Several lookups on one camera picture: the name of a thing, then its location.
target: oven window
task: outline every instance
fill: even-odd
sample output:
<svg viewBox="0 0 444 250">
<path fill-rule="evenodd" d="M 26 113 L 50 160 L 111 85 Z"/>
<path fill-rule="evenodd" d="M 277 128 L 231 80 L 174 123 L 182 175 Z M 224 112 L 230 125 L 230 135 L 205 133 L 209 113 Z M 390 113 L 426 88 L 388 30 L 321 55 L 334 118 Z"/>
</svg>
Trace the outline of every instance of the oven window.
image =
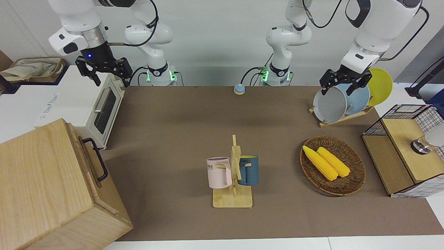
<svg viewBox="0 0 444 250">
<path fill-rule="evenodd" d="M 102 112 L 97 114 L 95 118 L 94 126 L 99 130 L 101 134 L 105 132 L 105 128 L 107 127 L 108 121 L 110 119 L 115 101 L 115 94 L 111 90 Z"/>
</svg>

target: corn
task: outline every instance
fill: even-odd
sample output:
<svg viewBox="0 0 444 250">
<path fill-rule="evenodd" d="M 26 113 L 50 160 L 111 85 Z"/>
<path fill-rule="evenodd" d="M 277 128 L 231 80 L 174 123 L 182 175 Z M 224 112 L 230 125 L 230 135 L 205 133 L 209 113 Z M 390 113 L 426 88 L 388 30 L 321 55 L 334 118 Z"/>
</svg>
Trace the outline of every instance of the corn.
<svg viewBox="0 0 444 250">
<path fill-rule="evenodd" d="M 313 163 L 313 165 L 327 178 L 329 181 L 333 181 L 337 178 L 337 172 L 334 170 L 330 164 L 324 160 L 319 154 L 317 154 L 313 149 L 302 146 L 305 155 L 308 157 L 308 159 Z"/>
<path fill-rule="evenodd" d="M 325 148 L 319 147 L 316 152 L 336 170 L 339 176 L 346 177 L 350 173 L 350 169 Z"/>
</svg>

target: cable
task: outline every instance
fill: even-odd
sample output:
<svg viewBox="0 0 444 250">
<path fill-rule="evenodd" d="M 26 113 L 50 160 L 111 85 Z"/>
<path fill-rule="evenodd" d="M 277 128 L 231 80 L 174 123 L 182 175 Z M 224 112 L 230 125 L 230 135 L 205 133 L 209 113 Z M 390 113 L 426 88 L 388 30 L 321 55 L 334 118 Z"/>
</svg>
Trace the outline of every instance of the cable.
<svg viewBox="0 0 444 250">
<path fill-rule="evenodd" d="M 327 25 L 330 24 L 330 22 L 333 20 L 334 15 L 336 14 L 337 9 L 339 8 L 339 5 L 341 4 L 342 0 L 339 0 L 339 2 L 336 5 L 336 8 L 334 9 L 334 12 L 332 14 L 332 16 L 330 17 L 330 20 L 323 26 L 318 26 L 316 23 L 314 23 L 314 19 L 313 16 L 311 15 L 310 10 L 308 10 L 307 6 L 305 5 L 305 1 L 302 0 L 302 5 L 304 6 L 304 10 L 305 13 L 307 14 L 308 19 L 310 19 L 311 23 L 316 27 L 316 28 L 325 28 L 327 27 Z"/>
<path fill-rule="evenodd" d="M 250 73 L 251 71 L 255 70 L 255 69 L 262 69 L 262 67 L 254 67 L 254 68 L 251 68 L 251 69 L 247 70 L 247 72 L 245 72 L 244 76 L 242 77 L 241 84 L 244 81 L 244 79 L 247 76 L 247 74 Z"/>
<path fill-rule="evenodd" d="M 444 59 L 444 56 L 441 57 L 440 59 L 436 60 L 436 62 L 434 62 L 432 65 L 430 65 L 430 67 L 428 67 L 426 70 L 424 70 L 424 72 L 422 72 L 422 74 L 412 83 L 412 85 L 410 85 L 410 88 L 433 66 L 435 66 L 435 64 L 437 64 L 439 61 L 441 61 L 442 59 Z"/>
<path fill-rule="evenodd" d="M 288 84 L 288 86 L 291 85 L 291 81 L 293 81 L 293 77 L 294 77 L 294 73 L 293 73 L 293 71 L 290 71 L 289 74 L 291 74 L 291 78 L 290 78 L 290 83 Z"/>
<path fill-rule="evenodd" d="M 133 72 L 133 74 L 131 75 L 130 81 L 129 81 L 130 84 L 131 84 L 131 80 L 133 80 L 134 75 L 136 75 L 136 73 L 137 73 L 139 70 L 144 69 L 145 67 L 146 67 L 146 66 L 138 67 L 138 68 Z"/>
<path fill-rule="evenodd" d="M 250 85 L 248 85 L 248 86 L 251 86 L 251 82 L 253 82 L 253 78 L 254 78 L 255 75 L 258 75 L 258 78 L 259 78 L 259 75 L 262 75 L 262 72 L 254 74 L 254 75 L 251 77 L 251 79 L 250 79 Z"/>
<path fill-rule="evenodd" d="M 127 44 L 127 43 L 108 43 L 109 46 L 129 46 L 129 47 L 138 47 L 138 46 L 142 46 L 144 44 L 146 44 L 147 42 L 149 42 L 149 40 L 151 40 L 151 38 L 154 36 L 154 32 L 156 31 L 157 28 L 157 23 L 159 22 L 159 13 L 157 11 L 157 7 L 156 4 L 154 3 L 153 0 L 150 0 L 150 2 L 153 4 L 154 7 L 154 11 L 156 12 L 156 17 L 154 18 L 154 20 L 150 23 L 150 25 L 152 25 L 154 23 L 153 26 L 153 32 L 151 32 L 151 35 L 148 37 L 148 39 L 146 39 L 144 42 L 140 43 L 140 44 Z"/>
<path fill-rule="evenodd" d="M 398 53 L 396 53 L 396 55 L 394 55 L 391 58 L 381 58 L 379 59 L 380 61 L 391 61 L 393 59 L 395 59 L 399 54 L 401 54 L 401 52 L 410 44 L 410 42 L 416 37 L 416 35 L 422 30 L 422 28 L 425 26 L 425 24 L 428 22 L 428 19 L 430 17 L 429 12 L 427 11 L 426 8 L 424 8 L 423 6 L 419 7 L 420 9 L 422 9 L 425 13 L 425 20 L 422 23 L 421 27 L 419 27 L 419 29 L 416 31 L 416 33 L 410 38 L 410 40 L 408 40 L 408 42 L 404 45 L 404 47 L 401 48 L 400 51 L 398 51 Z"/>
<path fill-rule="evenodd" d="M 271 58 L 273 57 L 273 54 L 274 53 L 271 53 L 271 56 L 270 56 L 270 58 L 268 58 L 268 60 L 267 60 L 267 62 L 264 64 L 264 67 L 266 67 L 267 66 L 267 63 L 271 60 Z M 256 85 L 256 82 L 258 81 L 258 79 L 259 79 L 259 76 L 258 77 L 256 77 L 256 80 L 254 81 L 254 84 L 253 84 L 253 86 L 255 86 Z"/>
<path fill-rule="evenodd" d="M 139 85 L 139 86 L 140 86 L 140 75 L 142 75 L 142 74 L 147 75 L 148 73 L 147 73 L 147 72 L 142 72 L 142 73 L 140 73 L 140 74 L 137 76 L 137 85 Z"/>
<path fill-rule="evenodd" d="M 183 84 L 183 76 L 182 76 L 182 73 L 180 73 L 179 71 L 174 71 L 174 74 L 179 74 L 179 75 L 180 75 L 180 80 L 182 81 L 182 86 L 185 86 L 185 85 Z"/>
</svg>

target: brown tablecloth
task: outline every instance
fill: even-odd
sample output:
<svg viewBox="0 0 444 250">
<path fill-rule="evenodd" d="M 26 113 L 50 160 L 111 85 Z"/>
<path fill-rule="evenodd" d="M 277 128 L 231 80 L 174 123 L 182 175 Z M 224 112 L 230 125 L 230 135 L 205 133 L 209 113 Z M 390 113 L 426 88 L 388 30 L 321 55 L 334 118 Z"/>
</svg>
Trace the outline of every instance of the brown tablecloth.
<svg viewBox="0 0 444 250">
<path fill-rule="evenodd" d="M 425 199 L 389 198 L 361 134 L 368 115 L 319 128 L 308 112 L 317 87 L 129 87 L 102 155 L 134 229 L 122 241 L 443 234 Z M 206 159 L 259 156 L 253 208 L 216 209 Z M 364 161 L 356 194 L 333 198 L 307 182 L 305 140 L 330 135 Z"/>
</svg>

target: wire basket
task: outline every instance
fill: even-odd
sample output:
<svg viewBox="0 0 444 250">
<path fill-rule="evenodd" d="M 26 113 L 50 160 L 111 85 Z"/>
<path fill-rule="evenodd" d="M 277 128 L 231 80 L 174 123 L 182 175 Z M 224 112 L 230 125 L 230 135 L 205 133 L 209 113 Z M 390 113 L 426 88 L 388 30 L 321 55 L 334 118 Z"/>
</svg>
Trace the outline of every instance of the wire basket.
<svg viewBox="0 0 444 250">
<path fill-rule="evenodd" d="M 307 140 L 304 145 L 315 151 L 322 146 L 350 168 L 348 176 L 329 181 L 317 170 L 305 155 L 304 150 L 301 149 L 302 169 L 307 178 L 320 190 L 336 196 L 345 196 L 354 194 L 362 188 L 366 177 L 364 163 L 347 143 L 331 136 L 316 136 Z"/>
</svg>

